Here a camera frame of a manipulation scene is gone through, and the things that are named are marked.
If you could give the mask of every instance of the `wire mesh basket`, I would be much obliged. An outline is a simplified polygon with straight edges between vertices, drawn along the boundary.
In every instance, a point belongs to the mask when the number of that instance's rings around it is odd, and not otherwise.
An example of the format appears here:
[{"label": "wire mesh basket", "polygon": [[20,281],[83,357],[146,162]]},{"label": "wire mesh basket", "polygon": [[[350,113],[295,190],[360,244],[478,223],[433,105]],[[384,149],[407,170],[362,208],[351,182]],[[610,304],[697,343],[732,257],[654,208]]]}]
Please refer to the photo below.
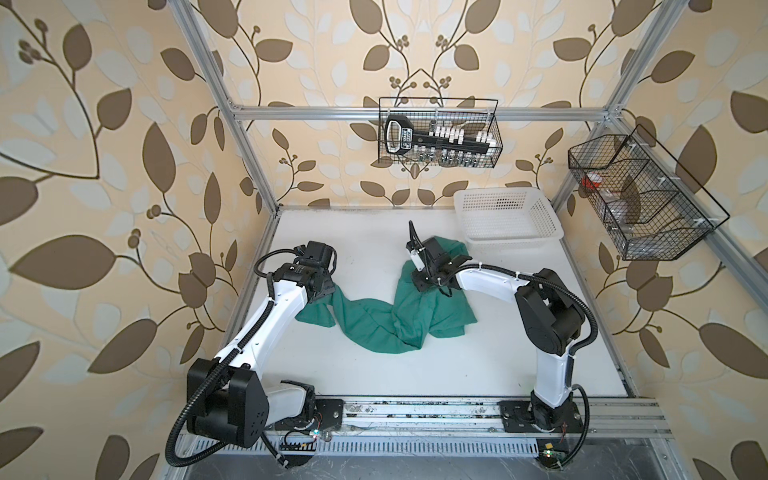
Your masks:
[{"label": "wire mesh basket", "polygon": [[427,97],[379,99],[379,158],[440,167],[493,168],[504,145],[497,100]]},{"label": "wire mesh basket", "polygon": [[[649,153],[652,146],[674,160],[675,174],[657,164]],[[675,260],[730,218],[642,125],[629,135],[603,135],[572,147],[568,168],[623,260]],[[705,213],[697,196],[716,212]]]}]

